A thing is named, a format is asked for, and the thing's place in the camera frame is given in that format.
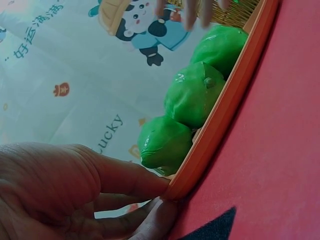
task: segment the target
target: orange tray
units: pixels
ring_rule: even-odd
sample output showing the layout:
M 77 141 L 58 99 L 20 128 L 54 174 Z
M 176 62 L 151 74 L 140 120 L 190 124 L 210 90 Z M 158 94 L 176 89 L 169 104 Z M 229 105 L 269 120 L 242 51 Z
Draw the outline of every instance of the orange tray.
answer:
M 204 126 L 181 167 L 171 179 L 163 199 L 185 197 L 202 176 L 221 142 L 255 71 L 267 41 L 279 0 L 260 0 L 243 30 L 249 33 L 242 52 Z

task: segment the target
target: red surface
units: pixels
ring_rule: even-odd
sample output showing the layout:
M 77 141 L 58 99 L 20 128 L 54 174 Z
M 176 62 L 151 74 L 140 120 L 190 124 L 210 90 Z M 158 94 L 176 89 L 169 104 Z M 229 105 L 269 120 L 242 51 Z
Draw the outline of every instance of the red surface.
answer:
M 232 206 L 231 240 L 320 238 L 319 10 L 319 0 L 283 0 L 239 114 L 171 240 Z

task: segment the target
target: green bun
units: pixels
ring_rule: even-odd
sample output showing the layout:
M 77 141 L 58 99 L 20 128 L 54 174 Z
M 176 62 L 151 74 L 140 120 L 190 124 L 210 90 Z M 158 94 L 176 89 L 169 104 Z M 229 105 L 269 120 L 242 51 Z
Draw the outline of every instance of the green bun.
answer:
M 205 62 L 227 80 L 248 38 L 241 28 L 213 26 L 196 46 L 190 63 Z
M 191 129 L 207 120 L 226 81 L 214 67 L 196 62 L 181 69 L 173 79 L 165 99 L 165 115 Z
M 138 137 L 141 164 L 164 176 L 175 174 L 192 146 L 192 131 L 169 116 L 155 117 Z

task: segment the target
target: cartoon character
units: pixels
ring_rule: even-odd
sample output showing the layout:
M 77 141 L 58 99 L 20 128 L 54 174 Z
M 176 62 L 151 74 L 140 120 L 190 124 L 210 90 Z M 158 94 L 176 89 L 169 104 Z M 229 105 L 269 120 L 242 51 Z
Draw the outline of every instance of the cartoon character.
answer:
M 89 17 L 98 16 L 99 23 L 111 36 L 131 44 L 146 56 L 149 66 L 160 66 L 164 58 L 158 53 L 162 45 L 175 51 L 188 38 L 181 11 L 167 3 L 161 18 L 155 16 L 155 0 L 98 0 Z
M 0 43 L 5 40 L 7 34 L 7 29 L 0 28 Z

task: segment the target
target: green dumpling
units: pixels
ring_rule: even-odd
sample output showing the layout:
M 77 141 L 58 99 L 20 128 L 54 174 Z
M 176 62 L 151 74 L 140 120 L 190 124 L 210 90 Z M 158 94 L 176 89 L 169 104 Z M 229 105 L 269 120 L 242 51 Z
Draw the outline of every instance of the green dumpling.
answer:
M 165 115 L 191 129 L 201 128 L 226 81 L 214 67 L 197 62 L 180 70 L 165 99 Z
M 227 80 L 244 47 L 248 34 L 233 26 L 213 26 L 196 46 L 190 63 L 205 62 Z
M 163 176 L 175 174 L 192 146 L 192 131 L 171 117 L 155 117 L 138 137 L 141 164 Z

